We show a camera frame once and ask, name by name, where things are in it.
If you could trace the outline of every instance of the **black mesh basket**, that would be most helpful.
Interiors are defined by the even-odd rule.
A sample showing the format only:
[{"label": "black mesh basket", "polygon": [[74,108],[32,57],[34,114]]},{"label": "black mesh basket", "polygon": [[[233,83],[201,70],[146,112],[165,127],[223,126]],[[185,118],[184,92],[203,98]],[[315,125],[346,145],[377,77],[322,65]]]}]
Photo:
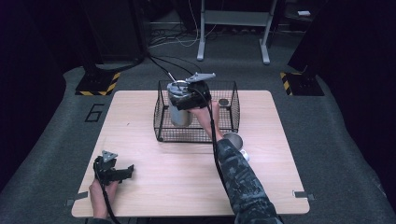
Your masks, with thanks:
[{"label": "black mesh basket", "polygon": [[[158,99],[154,111],[154,132],[160,142],[210,143],[204,129],[194,116],[188,127],[176,127],[171,122],[167,85],[169,80],[158,83]],[[213,101],[219,101],[219,128],[223,133],[238,133],[240,107],[234,81],[206,81]]]}]

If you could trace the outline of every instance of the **sleeve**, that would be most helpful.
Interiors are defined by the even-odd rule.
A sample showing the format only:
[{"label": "sleeve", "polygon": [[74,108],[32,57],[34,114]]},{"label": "sleeve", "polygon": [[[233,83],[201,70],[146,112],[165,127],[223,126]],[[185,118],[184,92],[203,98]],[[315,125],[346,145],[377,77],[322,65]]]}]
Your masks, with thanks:
[{"label": "sleeve", "polygon": [[218,141],[218,159],[235,223],[282,223],[260,180],[230,140]]},{"label": "sleeve", "polygon": [[90,224],[111,224],[111,222],[106,219],[93,218],[91,219]]}]

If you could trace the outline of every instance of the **wooden table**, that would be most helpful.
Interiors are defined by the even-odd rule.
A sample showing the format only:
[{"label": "wooden table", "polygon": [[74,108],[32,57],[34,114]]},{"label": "wooden table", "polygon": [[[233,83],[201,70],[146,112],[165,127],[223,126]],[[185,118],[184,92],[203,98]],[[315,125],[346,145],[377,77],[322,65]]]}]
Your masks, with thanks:
[{"label": "wooden table", "polygon": [[[238,91],[239,134],[249,164],[279,214],[309,211],[290,147],[269,91]],[[153,128],[156,91],[117,91],[78,192],[93,181],[92,164],[102,150],[119,154],[116,169],[134,164],[131,179],[119,185],[112,208],[117,217],[233,215],[211,144],[162,143]],[[90,198],[75,201],[74,217],[91,217]]]}]

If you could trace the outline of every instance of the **gray carpet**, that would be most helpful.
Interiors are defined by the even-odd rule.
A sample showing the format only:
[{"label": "gray carpet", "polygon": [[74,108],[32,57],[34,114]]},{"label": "gray carpet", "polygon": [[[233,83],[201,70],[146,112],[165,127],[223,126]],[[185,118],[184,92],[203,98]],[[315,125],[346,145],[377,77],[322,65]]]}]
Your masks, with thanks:
[{"label": "gray carpet", "polygon": [[[149,51],[197,64],[215,80],[234,80],[239,90],[267,90],[288,138],[305,191],[315,196],[305,215],[283,215],[285,223],[396,223],[375,172],[362,158],[345,128],[343,117],[326,84],[325,96],[288,96],[280,72],[293,70],[287,62],[301,36],[277,34],[269,49],[271,64],[264,65],[259,35],[218,36],[207,40],[205,59],[196,61],[198,42],[191,47],[166,44]],[[192,72],[197,67],[175,58],[163,58]],[[162,63],[175,77],[185,71]],[[82,68],[64,74],[64,99],[46,131],[0,195],[0,223],[84,223],[71,216],[65,200],[79,189],[113,94],[76,96]],[[120,75],[115,91],[156,90],[163,71],[146,59]],[[103,113],[98,122],[84,122],[94,104]],[[136,223],[135,218],[121,218]]]}]

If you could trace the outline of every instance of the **stand base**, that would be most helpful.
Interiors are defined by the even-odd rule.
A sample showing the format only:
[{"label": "stand base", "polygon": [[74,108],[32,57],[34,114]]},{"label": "stand base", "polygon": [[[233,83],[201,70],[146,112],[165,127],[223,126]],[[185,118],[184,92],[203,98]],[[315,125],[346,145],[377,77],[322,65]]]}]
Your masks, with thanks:
[{"label": "stand base", "polygon": [[324,96],[315,77],[304,76],[300,73],[280,73],[280,77],[288,95]]},{"label": "stand base", "polygon": [[87,74],[76,87],[76,95],[109,95],[116,87],[120,73],[101,71],[99,75]]}]

